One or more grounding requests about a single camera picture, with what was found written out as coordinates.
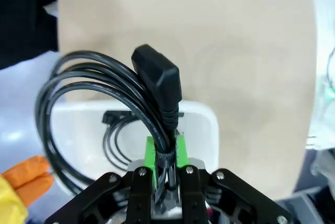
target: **thin black wire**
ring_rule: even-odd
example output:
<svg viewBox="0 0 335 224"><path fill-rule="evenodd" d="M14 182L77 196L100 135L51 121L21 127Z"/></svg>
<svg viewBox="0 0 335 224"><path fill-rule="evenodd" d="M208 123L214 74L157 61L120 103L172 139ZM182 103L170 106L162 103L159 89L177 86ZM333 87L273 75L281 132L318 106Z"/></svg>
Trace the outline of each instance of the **thin black wire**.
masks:
<svg viewBox="0 0 335 224"><path fill-rule="evenodd" d="M333 80L331 79L330 74L329 74L330 62L331 62L334 54L335 54L335 47L333 48L333 50L331 51L331 53L328 56L327 68L326 68L326 77L327 77L327 81L329 83L330 88L335 93L335 87L333 86Z"/></svg>
<svg viewBox="0 0 335 224"><path fill-rule="evenodd" d="M75 64L59 73L65 63L75 59L90 59L98 63ZM73 77L85 77L102 83L76 82L60 86L62 80ZM57 177L73 194L78 194L82 188L68 175L84 185L89 185L94 180L81 174L62 157L55 144L50 124L52 107L57 99L67 92L79 89L101 92L126 104L149 129L157 150L163 153L169 152L171 144L164 131L157 104L137 74L119 61L101 53L92 51L70 53L56 63L49 81L40 90L35 106L35 119L50 165Z"/></svg>

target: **beige tabletop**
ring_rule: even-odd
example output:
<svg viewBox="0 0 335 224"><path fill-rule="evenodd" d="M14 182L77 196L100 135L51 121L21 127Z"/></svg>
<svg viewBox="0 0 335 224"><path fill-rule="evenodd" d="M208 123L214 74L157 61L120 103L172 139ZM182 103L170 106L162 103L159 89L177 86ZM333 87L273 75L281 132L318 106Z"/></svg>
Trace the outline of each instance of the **beige tabletop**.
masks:
<svg viewBox="0 0 335 224"><path fill-rule="evenodd" d="M150 44L180 68L183 98L215 112L220 167L269 197L292 192L314 97L312 0L59 0L59 39L129 66Z"/></svg>

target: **screw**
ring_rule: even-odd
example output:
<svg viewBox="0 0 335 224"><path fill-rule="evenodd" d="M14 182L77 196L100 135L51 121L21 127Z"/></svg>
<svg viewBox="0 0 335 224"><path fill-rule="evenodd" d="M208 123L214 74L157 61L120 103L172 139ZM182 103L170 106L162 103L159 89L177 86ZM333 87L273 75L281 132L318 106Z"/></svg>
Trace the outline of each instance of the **screw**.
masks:
<svg viewBox="0 0 335 224"><path fill-rule="evenodd" d="M144 176L147 173L147 170L145 168L141 168L138 173L140 174L140 176Z"/></svg>
<svg viewBox="0 0 335 224"><path fill-rule="evenodd" d="M225 178L225 175L223 172L217 172L216 178L218 178L219 180L223 180Z"/></svg>
<svg viewBox="0 0 335 224"><path fill-rule="evenodd" d="M117 177L115 176L115 175L112 175L111 177L109 177L109 182L110 183L113 183L113 182L116 182L116 180L117 180Z"/></svg>
<svg viewBox="0 0 335 224"><path fill-rule="evenodd" d="M191 173L193 173L193 168L190 167L190 166L188 166L188 167L186 168L186 173L187 173L187 174L191 174Z"/></svg>
<svg viewBox="0 0 335 224"><path fill-rule="evenodd" d="M278 222L279 224L287 224L287 219L286 219L284 216L279 215L279 216L277 217L277 222Z"/></svg>

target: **white container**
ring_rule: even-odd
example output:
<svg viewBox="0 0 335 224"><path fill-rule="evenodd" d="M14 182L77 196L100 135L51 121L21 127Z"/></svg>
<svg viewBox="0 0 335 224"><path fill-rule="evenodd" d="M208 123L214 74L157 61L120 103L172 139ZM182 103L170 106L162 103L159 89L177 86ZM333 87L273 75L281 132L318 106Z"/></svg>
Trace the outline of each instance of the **white container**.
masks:
<svg viewBox="0 0 335 224"><path fill-rule="evenodd" d="M197 102L181 101L178 130L183 133L189 157L205 162L208 172L218 168L219 128L213 111ZM63 157L78 171L97 179L106 172L124 172L115 168L103 152L106 110L129 110L117 100L58 103L52 111L52 131ZM122 152L132 160L143 159L149 131L141 121L124 127L118 136Z"/></svg>

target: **yellow object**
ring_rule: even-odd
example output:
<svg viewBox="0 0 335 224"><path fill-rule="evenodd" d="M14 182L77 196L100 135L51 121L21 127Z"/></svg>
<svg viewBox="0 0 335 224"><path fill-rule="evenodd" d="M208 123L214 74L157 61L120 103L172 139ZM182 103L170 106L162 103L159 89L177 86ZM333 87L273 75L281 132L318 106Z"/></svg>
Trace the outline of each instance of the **yellow object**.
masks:
<svg viewBox="0 0 335 224"><path fill-rule="evenodd" d="M22 224L28 211L10 184L0 175L0 224Z"/></svg>

